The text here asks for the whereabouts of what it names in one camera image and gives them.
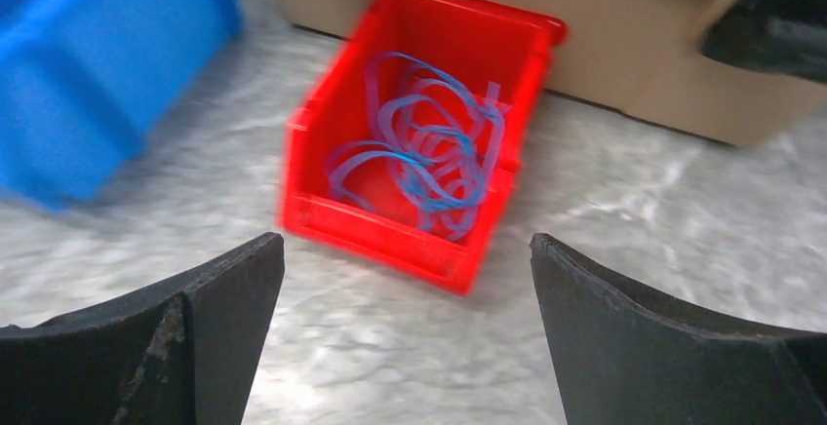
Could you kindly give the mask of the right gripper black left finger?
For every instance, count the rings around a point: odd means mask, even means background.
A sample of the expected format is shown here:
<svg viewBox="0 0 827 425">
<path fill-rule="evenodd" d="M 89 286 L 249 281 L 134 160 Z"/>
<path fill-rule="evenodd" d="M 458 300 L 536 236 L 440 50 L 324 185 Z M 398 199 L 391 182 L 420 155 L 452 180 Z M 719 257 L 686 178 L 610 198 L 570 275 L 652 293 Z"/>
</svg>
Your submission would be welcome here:
<svg viewBox="0 0 827 425">
<path fill-rule="evenodd" d="M 285 273 L 264 233 L 197 267 L 1 330 L 5 424 L 238 424 Z"/>
</svg>

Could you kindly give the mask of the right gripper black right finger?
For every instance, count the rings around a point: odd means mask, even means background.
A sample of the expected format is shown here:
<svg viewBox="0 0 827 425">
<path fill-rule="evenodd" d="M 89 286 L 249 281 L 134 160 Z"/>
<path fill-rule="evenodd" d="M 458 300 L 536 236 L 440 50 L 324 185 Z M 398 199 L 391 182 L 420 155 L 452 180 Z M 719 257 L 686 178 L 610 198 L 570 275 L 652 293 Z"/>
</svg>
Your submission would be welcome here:
<svg viewBox="0 0 827 425">
<path fill-rule="evenodd" d="M 822 424 L 826 336 L 747 321 L 531 241 L 533 283 L 570 424 Z"/>
</svg>

